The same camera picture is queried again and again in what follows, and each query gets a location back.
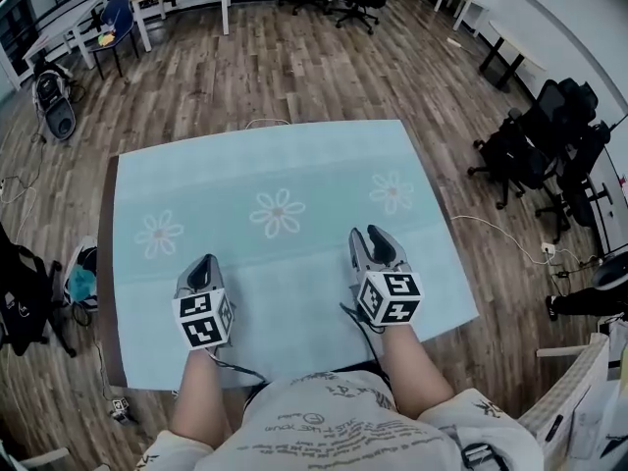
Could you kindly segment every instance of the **white flower print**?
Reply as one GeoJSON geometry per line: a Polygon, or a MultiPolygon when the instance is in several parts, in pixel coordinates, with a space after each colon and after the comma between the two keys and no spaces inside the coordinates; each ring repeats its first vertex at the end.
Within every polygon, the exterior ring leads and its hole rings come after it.
{"type": "Polygon", "coordinates": [[[296,234],[300,231],[301,226],[292,215],[299,215],[305,211],[305,204],[289,202],[289,200],[290,192],[285,188],[281,188],[275,194],[275,199],[268,193],[258,193],[257,202],[262,206],[262,209],[253,211],[248,218],[254,224],[266,224],[264,234],[268,239],[277,236],[281,227],[292,234],[296,234]]]}
{"type": "Polygon", "coordinates": [[[384,201],[384,211],[387,215],[393,215],[399,206],[405,209],[412,208],[410,194],[414,191],[412,183],[401,183],[399,173],[391,171],[388,179],[381,175],[373,176],[373,183],[377,186],[369,197],[374,201],[384,201]]]}
{"type": "Polygon", "coordinates": [[[144,217],[146,230],[138,232],[133,240],[137,244],[146,244],[144,256],[148,260],[155,258],[160,249],[167,255],[172,255],[177,250],[172,237],[183,234],[183,225],[171,224],[172,219],[173,212],[169,209],[162,211],[159,219],[155,219],[153,215],[144,217]]]}

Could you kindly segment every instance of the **white t-shirt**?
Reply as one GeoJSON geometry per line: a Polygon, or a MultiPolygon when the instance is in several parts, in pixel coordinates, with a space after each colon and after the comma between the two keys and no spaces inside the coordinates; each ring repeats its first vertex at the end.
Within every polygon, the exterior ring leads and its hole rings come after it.
{"type": "Polygon", "coordinates": [[[162,432],[136,469],[458,471],[465,469],[461,448],[479,443],[490,445],[510,471],[543,470],[532,435],[476,390],[414,421],[396,412],[376,375],[322,373],[262,390],[242,427],[216,450],[162,432]]]}

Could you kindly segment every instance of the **wooden floor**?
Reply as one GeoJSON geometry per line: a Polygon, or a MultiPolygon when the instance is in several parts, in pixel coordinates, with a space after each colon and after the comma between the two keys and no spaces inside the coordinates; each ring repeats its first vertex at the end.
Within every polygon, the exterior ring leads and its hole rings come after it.
{"type": "MultiPolygon", "coordinates": [[[[331,17],[273,3],[235,3],[229,36],[221,34],[217,8],[169,16],[151,32],[153,50],[136,60],[122,54],[125,78],[103,55],[106,74],[88,71],[75,55],[71,67],[86,94],[77,106],[78,128],[67,143],[43,148],[37,198],[20,243],[47,261],[67,263],[85,235],[97,234],[105,165],[111,155],[222,131],[242,130],[253,119],[292,123],[401,119],[416,138],[426,166],[445,198],[449,216],[474,215],[493,222],[543,259],[542,240],[553,237],[550,219],[534,217],[547,199],[530,191],[504,211],[495,208],[497,187],[466,169],[480,157],[471,143],[495,131],[512,106],[525,108],[518,88],[497,92],[477,73],[487,47],[468,31],[451,31],[453,19],[419,0],[390,0],[374,36],[360,24],[336,29],[331,17]],[[445,42],[448,36],[464,49],[445,42]]],[[[0,176],[34,178],[38,149],[30,135],[37,121],[24,89],[0,113],[5,135],[0,176]]],[[[5,199],[18,188],[8,190],[5,199]]],[[[32,191],[3,206],[0,219],[14,238],[32,191]]],[[[458,390],[476,387],[513,416],[530,407],[564,371],[535,349],[580,344],[594,323],[561,318],[551,323],[544,306],[555,292],[545,266],[533,265],[503,234],[472,220],[453,220],[453,237],[473,290],[480,318],[427,342],[432,357],[458,390]]],[[[593,253],[589,233],[574,228],[562,243],[580,258],[593,253]]],[[[559,256],[568,268],[575,262],[559,256]]],[[[581,288],[590,272],[572,276],[581,288]]],[[[128,390],[141,424],[123,428],[108,417],[101,395],[100,363],[88,329],[69,321],[68,358],[52,345],[32,345],[24,357],[0,352],[0,418],[29,454],[67,446],[72,456],[58,469],[89,470],[107,463],[132,469],[166,426],[168,392],[128,390]]],[[[230,393],[237,414],[237,393],[230,393]]]]}

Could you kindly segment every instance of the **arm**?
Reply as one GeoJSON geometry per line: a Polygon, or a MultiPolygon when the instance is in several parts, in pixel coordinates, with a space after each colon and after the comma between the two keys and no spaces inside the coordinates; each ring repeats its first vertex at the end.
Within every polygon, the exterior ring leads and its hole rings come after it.
{"type": "Polygon", "coordinates": [[[204,349],[187,357],[170,431],[217,448],[225,439],[225,410],[218,366],[204,349]]]}
{"type": "Polygon", "coordinates": [[[412,327],[386,327],[383,343],[383,367],[391,378],[392,395],[399,413],[417,419],[428,408],[453,398],[453,389],[412,327]]]}

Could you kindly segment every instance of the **electrical outlet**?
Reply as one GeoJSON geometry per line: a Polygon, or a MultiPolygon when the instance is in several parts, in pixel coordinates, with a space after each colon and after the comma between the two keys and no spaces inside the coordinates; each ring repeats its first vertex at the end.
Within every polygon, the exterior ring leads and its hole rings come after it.
{"type": "Polygon", "coordinates": [[[550,244],[549,242],[542,242],[541,251],[547,253],[549,256],[553,256],[556,254],[556,246],[550,244]]]}

